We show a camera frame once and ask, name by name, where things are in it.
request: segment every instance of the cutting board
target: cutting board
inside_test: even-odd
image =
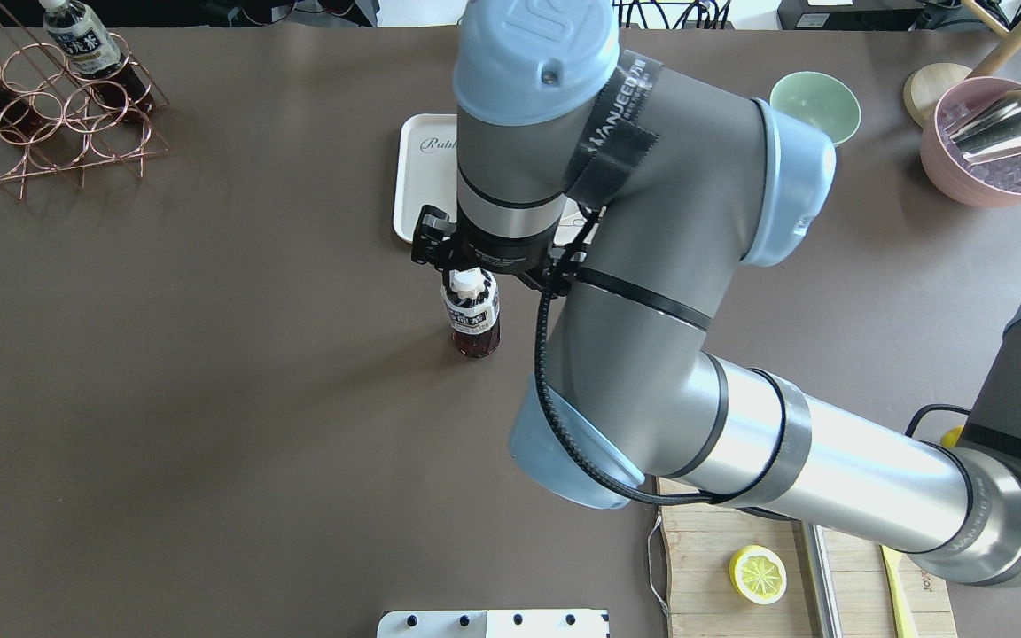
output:
[[[658,480],[658,487],[662,494],[694,490],[670,480]],[[662,516],[669,567],[669,638],[817,635],[811,615],[810,579],[803,578],[805,558],[796,524],[713,505],[665,507]],[[756,605],[730,584],[730,557],[749,544],[773,549],[786,566],[786,595],[774,604]],[[843,634],[847,638],[895,638],[880,548],[827,529],[826,553]],[[900,569],[921,637],[957,638],[944,582],[925,573],[908,556],[901,560]]]

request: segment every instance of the white tray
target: white tray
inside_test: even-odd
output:
[[[414,114],[400,127],[393,231],[401,239],[412,243],[423,205],[446,211],[454,222],[454,113]],[[564,246],[574,239],[582,224],[578,205],[567,199],[554,245]]]

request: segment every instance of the lemon half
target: lemon half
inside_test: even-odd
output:
[[[748,601],[769,605],[786,593],[786,568],[778,554],[747,545],[730,557],[730,581]]]

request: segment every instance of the tabletop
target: tabletop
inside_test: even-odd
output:
[[[653,513],[570,504],[507,456],[536,295],[502,279],[502,345],[463,359],[393,235],[399,129],[453,111],[456,33],[129,31],[173,152],[143,182],[0,192],[0,637],[344,637],[389,609],[512,607],[664,635]],[[710,350],[895,429],[971,404],[1021,299],[1021,206],[933,189],[901,90],[991,37],[623,39],[745,97],[816,69],[862,101],[822,215],[736,275]],[[1021,589],[952,600],[961,635],[1021,635]]]

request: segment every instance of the white bottle cap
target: white bottle cap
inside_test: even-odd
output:
[[[477,299],[483,288],[486,287],[486,280],[483,279],[483,271],[479,267],[472,267],[471,271],[452,271],[450,286],[451,292],[459,295],[464,299]]]

